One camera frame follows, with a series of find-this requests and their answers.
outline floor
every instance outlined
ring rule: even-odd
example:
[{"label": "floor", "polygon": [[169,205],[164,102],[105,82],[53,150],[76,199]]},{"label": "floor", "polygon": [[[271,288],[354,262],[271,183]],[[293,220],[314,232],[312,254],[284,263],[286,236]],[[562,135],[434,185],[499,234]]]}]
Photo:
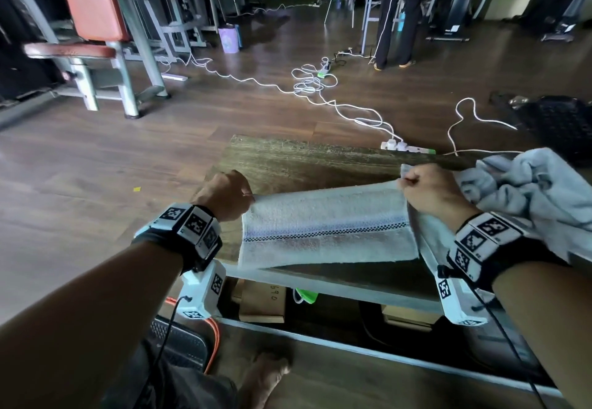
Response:
[{"label": "floor", "polygon": [[[344,9],[332,11],[326,27],[324,12],[305,7],[245,19],[240,54],[224,55],[217,48],[198,55],[211,56],[211,67],[221,73],[291,89],[292,68],[318,64],[322,56],[359,43],[359,27],[351,29]],[[370,39],[374,31],[371,27]],[[407,70],[376,72],[367,60],[347,59],[332,71],[339,85],[326,98],[375,108],[407,143],[440,153],[451,150],[446,130],[457,120],[454,107],[464,97],[476,98],[485,118],[497,115],[487,105],[494,90],[592,99],[592,34],[581,32],[572,44],[543,44],[497,23],[475,26],[471,34],[462,44],[419,40],[418,63]],[[145,86],[139,65],[132,69],[137,86]],[[312,106],[272,88],[195,67],[174,65],[172,72],[191,78],[171,83],[172,99],[150,104],[140,120],[124,119],[117,102],[101,102],[95,113],[80,99],[67,98],[0,132],[0,322],[128,245],[132,233],[168,203],[188,200],[233,134],[365,147],[388,138],[344,121],[328,106]],[[470,111],[463,107],[465,115]],[[470,118],[454,135],[459,149],[536,146],[521,133]],[[278,392],[270,407],[321,407],[333,401],[342,407],[373,401],[444,407],[439,398],[426,396],[426,389],[433,384],[435,394],[462,391],[458,382],[442,387],[449,378],[430,372],[336,352],[323,353],[328,359],[320,364],[319,347],[299,348],[307,359],[286,382],[299,382],[302,392]],[[332,381],[331,371],[346,365],[355,368],[352,375],[344,372]],[[356,397],[350,399],[352,388]],[[317,391],[316,402],[309,401],[311,389]],[[405,395],[404,405],[394,402],[398,392]],[[504,392],[509,391],[498,399],[467,397],[467,406],[529,407],[521,402],[530,395],[520,393],[510,405]]]}]

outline orange cable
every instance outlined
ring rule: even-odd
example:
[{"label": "orange cable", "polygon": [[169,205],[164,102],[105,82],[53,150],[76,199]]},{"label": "orange cable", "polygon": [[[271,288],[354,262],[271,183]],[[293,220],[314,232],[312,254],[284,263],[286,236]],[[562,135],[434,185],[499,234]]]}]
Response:
[{"label": "orange cable", "polygon": [[[167,297],[165,300],[166,303],[168,303],[169,305],[175,305],[177,303],[177,299],[173,298],[173,297]],[[206,322],[208,325],[210,325],[212,331],[214,332],[214,350],[212,351],[212,354],[210,356],[210,360],[208,361],[208,365],[205,367],[205,371],[204,374],[207,375],[208,371],[210,371],[210,367],[212,365],[212,362],[214,362],[214,358],[216,357],[216,354],[218,353],[218,348],[220,346],[220,327],[218,326],[218,322],[216,322],[213,318],[204,318],[202,319],[204,322]]]}]

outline trouser leg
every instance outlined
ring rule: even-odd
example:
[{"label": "trouser leg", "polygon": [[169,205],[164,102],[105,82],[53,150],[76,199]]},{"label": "trouser leg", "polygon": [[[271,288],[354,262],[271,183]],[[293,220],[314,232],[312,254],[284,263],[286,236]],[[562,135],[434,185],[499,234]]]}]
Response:
[{"label": "trouser leg", "polygon": [[397,0],[381,0],[380,20],[378,21],[378,32],[376,33],[376,52],[374,58],[376,65],[382,69],[387,63],[387,55],[391,45],[391,28],[397,9]]},{"label": "trouser leg", "polygon": [[395,54],[395,61],[397,64],[406,64],[411,61],[417,27],[421,20],[421,0],[404,1],[405,24],[403,25],[403,32],[401,33],[401,39],[399,39],[397,52]]}]

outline wooden table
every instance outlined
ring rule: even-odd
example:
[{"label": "wooden table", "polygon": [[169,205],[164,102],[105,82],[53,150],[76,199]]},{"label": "wooden table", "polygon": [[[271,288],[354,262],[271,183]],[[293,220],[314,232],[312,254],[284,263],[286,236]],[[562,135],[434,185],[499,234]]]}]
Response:
[{"label": "wooden table", "polygon": [[[206,176],[236,169],[254,194],[368,185],[399,177],[401,164],[435,162],[460,170],[474,162],[466,158],[308,144],[235,135],[222,159]],[[244,271],[237,267],[241,221],[222,224],[224,246],[217,258],[229,276],[354,300],[442,312],[433,276],[421,259],[397,263],[300,264]]]}]

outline folded towel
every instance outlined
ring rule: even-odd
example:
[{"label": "folded towel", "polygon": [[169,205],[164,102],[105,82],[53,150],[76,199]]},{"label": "folded towel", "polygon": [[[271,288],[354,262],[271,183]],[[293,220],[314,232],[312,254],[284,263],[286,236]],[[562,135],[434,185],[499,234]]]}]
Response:
[{"label": "folded towel", "polygon": [[418,257],[396,183],[255,196],[239,267],[406,261]]}]

